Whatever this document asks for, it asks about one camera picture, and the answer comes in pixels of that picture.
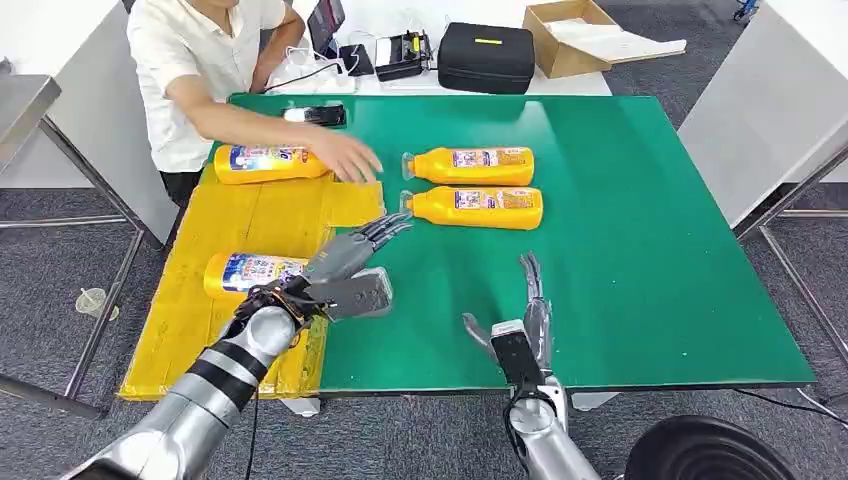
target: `robotic arm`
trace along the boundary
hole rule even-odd
[[[539,262],[533,253],[520,261],[527,280],[524,319],[497,323],[487,334],[474,315],[465,313],[465,329],[512,384],[504,424],[530,478],[601,480],[568,436],[565,389],[551,370],[551,305],[542,291]]]
[[[283,285],[255,286],[220,338],[137,425],[64,476],[70,480],[193,479],[239,421],[271,364],[315,317],[379,313],[390,305],[382,268],[365,263],[409,217],[394,214],[335,237]]]

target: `black trousers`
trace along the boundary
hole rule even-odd
[[[168,196],[171,197],[174,203],[185,208],[188,206],[188,200],[191,198],[191,192],[200,181],[200,172],[180,172],[168,173],[159,172],[162,176],[162,183],[165,184],[165,190],[168,191]]]

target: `plastic cup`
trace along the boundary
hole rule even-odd
[[[94,318],[100,318],[100,314],[103,312],[103,304],[106,303],[106,291],[102,288],[89,288],[88,290],[81,288],[80,290],[82,293],[77,297],[75,305],[77,311]],[[109,321],[118,318],[118,313],[118,307],[113,307]]]

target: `black zipper case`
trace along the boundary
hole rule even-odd
[[[439,84],[469,92],[525,93],[535,58],[529,30],[454,22],[439,44]]]

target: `gray carpet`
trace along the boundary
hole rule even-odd
[[[679,125],[729,51],[740,28],[729,21],[735,3],[686,0],[601,2],[626,28],[659,40],[687,38],[680,57],[619,65],[605,74],[616,94],[656,95]],[[823,187],[805,205],[848,207],[848,190]],[[0,191],[0,218],[108,211],[86,190]],[[776,236],[848,336],[848,221],[779,220]],[[73,311],[79,287],[106,288],[130,232],[123,226],[0,232],[0,371],[59,390],[93,319]],[[842,365],[791,281],[760,238],[748,257],[816,371],[818,395],[848,391]],[[109,405],[105,420],[88,421],[0,395],[0,480],[53,477],[138,421],[150,404],[113,398],[143,325],[164,258],[146,245],[110,325],[83,398]],[[26,295],[27,292],[41,292]],[[762,392],[801,403],[794,391]],[[255,479],[511,479],[522,478],[503,436],[503,395],[382,397],[327,401],[321,415],[302,419],[279,402],[261,402]],[[848,417],[848,406],[835,407]],[[635,440],[668,416],[706,414],[735,422],[773,445],[803,480],[845,478],[848,431],[805,412],[776,407],[731,391],[619,395],[570,420],[571,433],[604,479],[621,473]],[[243,475],[248,416],[216,453],[208,478]]]

